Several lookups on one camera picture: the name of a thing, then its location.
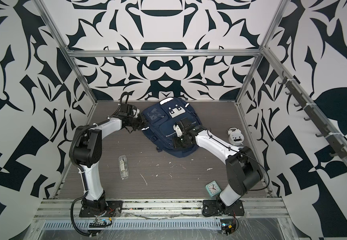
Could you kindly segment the navy blue student backpack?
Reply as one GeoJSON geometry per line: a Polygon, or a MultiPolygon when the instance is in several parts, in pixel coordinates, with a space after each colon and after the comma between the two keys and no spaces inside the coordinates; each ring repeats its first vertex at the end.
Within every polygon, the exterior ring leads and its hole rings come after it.
{"type": "Polygon", "coordinates": [[[184,148],[174,147],[174,137],[177,136],[174,125],[177,122],[187,118],[192,124],[200,125],[202,123],[195,109],[188,102],[180,98],[169,97],[146,108],[140,115],[145,120],[141,131],[156,145],[157,151],[184,158],[198,149],[195,144],[184,148]]]}

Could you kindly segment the clear plastic pen box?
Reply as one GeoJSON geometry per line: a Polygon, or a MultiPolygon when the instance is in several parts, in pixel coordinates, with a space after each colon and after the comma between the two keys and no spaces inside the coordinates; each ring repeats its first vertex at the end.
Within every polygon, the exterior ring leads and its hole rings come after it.
{"type": "Polygon", "coordinates": [[[127,179],[129,176],[129,169],[128,169],[126,155],[122,155],[118,158],[118,164],[119,164],[119,172],[120,172],[121,179],[122,180],[127,179]]]}

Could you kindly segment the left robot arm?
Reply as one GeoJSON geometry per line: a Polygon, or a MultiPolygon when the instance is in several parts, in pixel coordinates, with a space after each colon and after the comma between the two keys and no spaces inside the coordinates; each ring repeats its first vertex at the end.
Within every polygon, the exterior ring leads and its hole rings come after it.
{"type": "Polygon", "coordinates": [[[82,205],[100,213],[106,210],[105,191],[99,177],[102,140],[125,128],[140,129],[144,122],[140,110],[134,105],[120,104],[118,109],[100,123],[76,129],[69,150],[72,164],[78,168],[83,184],[82,205]]]}

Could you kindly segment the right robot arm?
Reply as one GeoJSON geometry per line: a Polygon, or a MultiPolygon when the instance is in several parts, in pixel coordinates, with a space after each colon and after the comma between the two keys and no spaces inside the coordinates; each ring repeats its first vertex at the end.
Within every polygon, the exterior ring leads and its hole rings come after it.
{"type": "Polygon", "coordinates": [[[249,147],[233,146],[187,118],[176,122],[173,130],[175,148],[183,149],[196,145],[226,165],[228,185],[217,197],[223,207],[232,206],[263,179],[261,165],[249,147]]]}

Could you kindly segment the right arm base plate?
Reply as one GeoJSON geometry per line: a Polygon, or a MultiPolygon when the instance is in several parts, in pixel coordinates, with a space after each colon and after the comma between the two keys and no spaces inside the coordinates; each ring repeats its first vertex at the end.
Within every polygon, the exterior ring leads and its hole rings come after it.
{"type": "Polygon", "coordinates": [[[226,206],[221,200],[203,200],[202,215],[204,217],[213,216],[244,216],[243,203],[237,200],[230,206],[226,206]]]}

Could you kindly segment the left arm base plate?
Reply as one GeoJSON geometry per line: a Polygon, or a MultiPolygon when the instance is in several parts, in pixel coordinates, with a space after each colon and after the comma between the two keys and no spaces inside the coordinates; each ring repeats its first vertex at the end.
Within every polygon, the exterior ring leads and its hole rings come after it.
{"type": "Polygon", "coordinates": [[[122,212],[123,201],[82,201],[80,218],[117,217],[122,212]]]}

